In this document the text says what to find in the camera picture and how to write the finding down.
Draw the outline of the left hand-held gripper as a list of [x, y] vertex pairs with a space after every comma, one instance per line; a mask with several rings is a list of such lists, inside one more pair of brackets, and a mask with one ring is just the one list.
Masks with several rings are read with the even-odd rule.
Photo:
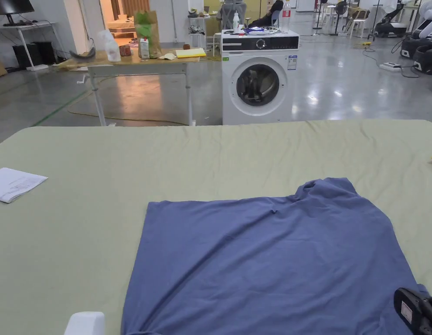
[[105, 315], [99, 311], [83, 311], [73, 314], [64, 335], [104, 335]]

